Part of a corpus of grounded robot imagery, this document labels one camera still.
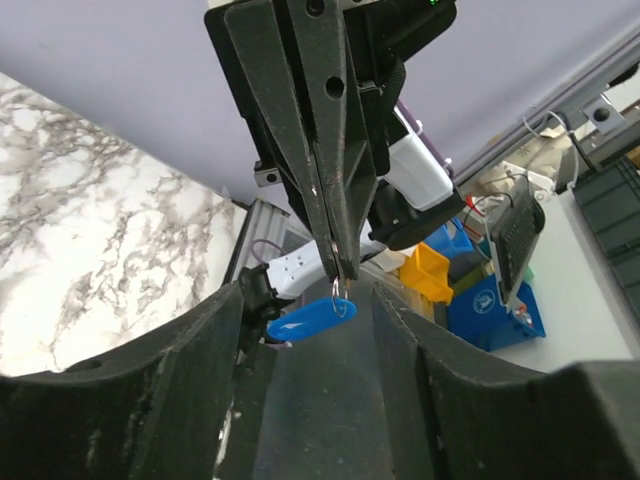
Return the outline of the metal keyring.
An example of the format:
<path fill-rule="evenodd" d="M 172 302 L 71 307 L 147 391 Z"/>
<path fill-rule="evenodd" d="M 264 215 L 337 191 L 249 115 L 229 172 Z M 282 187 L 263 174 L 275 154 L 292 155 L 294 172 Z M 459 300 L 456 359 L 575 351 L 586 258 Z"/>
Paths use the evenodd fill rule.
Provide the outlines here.
<path fill-rule="evenodd" d="M 348 310 L 348 290 L 346 287 L 346 283 L 343 282 L 339 277 L 336 277 L 332 281 L 331 302 L 334 313 L 338 317 L 344 318 Z"/>

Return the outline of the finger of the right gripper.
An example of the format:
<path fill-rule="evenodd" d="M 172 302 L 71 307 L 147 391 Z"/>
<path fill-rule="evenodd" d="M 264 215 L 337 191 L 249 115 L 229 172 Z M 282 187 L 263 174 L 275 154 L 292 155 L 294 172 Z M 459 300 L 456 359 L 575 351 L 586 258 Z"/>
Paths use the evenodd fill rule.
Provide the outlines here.
<path fill-rule="evenodd" d="M 376 175 L 344 14 L 336 1 L 274 6 L 318 165 L 338 277 L 355 280 Z"/>
<path fill-rule="evenodd" d="M 255 105 L 277 147 L 289 203 L 316 241 L 324 272 L 336 278 L 330 227 L 318 165 L 303 122 L 276 7 L 246 1 L 229 7 L 224 22 Z"/>

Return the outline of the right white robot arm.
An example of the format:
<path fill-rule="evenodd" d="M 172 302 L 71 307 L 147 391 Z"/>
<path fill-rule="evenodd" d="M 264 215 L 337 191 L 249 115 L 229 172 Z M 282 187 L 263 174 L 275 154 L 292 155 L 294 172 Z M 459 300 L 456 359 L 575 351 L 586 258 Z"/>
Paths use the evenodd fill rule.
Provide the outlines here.
<path fill-rule="evenodd" d="M 452 1 L 213 1 L 204 23 L 255 145 L 311 234 L 244 269 L 240 345 L 287 342 L 354 312 L 360 265 L 412 247 L 463 205 L 406 111 L 406 62 L 454 22 Z"/>

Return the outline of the blue key tag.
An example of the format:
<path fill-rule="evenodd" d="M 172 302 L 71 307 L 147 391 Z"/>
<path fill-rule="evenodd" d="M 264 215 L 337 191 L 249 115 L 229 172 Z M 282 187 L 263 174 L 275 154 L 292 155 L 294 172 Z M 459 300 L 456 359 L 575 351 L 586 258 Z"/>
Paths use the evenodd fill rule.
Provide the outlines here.
<path fill-rule="evenodd" d="M 349 321 L 357 314 L 355 303 L 344 298 L 325 297 L 274 320 L 267 335 L 282 342 L 297 342 Z"/>

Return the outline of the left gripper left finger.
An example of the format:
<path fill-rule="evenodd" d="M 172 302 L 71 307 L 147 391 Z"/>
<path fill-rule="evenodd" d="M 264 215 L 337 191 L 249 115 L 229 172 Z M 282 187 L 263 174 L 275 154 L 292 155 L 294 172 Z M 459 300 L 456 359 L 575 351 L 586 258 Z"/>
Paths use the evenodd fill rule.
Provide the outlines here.
<path fill-rule="evenodd" d="M 275 359 L 238 283 L 60 373 L 1 380 L 5 479 L 248 479 Z"/>

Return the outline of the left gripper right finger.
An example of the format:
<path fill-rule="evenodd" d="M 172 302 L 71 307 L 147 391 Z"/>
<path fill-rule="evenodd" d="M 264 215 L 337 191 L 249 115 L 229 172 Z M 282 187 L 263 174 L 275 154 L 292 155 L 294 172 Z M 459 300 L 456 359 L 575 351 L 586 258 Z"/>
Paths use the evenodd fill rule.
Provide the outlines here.
<path fill-rule="evenodd" d="M 372 296 L 392 472 L 398 479 L 635 479 L 639 365 L 542 373 Z"/>

